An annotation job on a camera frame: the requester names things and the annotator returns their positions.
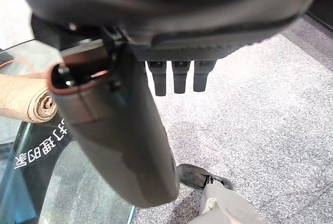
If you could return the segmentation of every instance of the black shoe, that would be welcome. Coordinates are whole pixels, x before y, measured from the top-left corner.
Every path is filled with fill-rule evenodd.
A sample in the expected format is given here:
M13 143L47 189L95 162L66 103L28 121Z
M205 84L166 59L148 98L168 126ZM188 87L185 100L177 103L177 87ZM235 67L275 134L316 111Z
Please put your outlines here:
M219 181L226 189L232 190L233 184L226 178L213 175L203 168L191 165L180 164L177 167L181 183L198 190L203 190L209 181Z

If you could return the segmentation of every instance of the person's leg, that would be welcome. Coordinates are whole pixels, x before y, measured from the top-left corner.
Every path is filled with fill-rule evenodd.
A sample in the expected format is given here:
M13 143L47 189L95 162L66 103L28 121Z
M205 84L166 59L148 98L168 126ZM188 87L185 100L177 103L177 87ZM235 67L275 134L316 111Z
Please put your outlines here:
M267 224L251 203L232 191L229 180L189 164L177 171L182 183L203 190L200 215L189 224Z

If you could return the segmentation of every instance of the speckled carpet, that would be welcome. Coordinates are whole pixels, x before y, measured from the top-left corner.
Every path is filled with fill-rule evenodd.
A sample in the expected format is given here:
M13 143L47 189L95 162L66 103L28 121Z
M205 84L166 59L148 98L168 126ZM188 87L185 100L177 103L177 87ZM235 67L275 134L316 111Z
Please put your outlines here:
M333 37L308 17L219 60L207 90L156 97L176 162L229 178L269 223L333 223ZM187 223L200 192L137 209L133 224Z

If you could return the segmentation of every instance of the rolled paper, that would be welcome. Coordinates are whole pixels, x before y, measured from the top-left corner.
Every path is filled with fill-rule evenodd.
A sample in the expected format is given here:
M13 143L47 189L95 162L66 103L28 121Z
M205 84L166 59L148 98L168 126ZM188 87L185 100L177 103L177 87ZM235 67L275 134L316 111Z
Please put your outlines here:
M57 105L50 96L46 80L34 76L0 74L0 115L39 123L53 118Z

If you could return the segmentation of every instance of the chinese characters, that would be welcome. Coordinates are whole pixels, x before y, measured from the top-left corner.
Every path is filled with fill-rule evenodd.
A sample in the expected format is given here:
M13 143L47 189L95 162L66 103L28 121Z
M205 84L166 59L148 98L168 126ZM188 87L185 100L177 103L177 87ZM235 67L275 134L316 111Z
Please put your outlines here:
M22 153L18 157L15 157L16 165L14 169L18 169L26 166L28 163L32 163L42 157L42 154L46 156L54 147L56 147L56 143L61 141L65 135L67 135L67 129L65 128L65 120L63 119L61 120L61 123L58 124L58 128L52 132L52 136L46 138L33 150L29 150L27 153Z

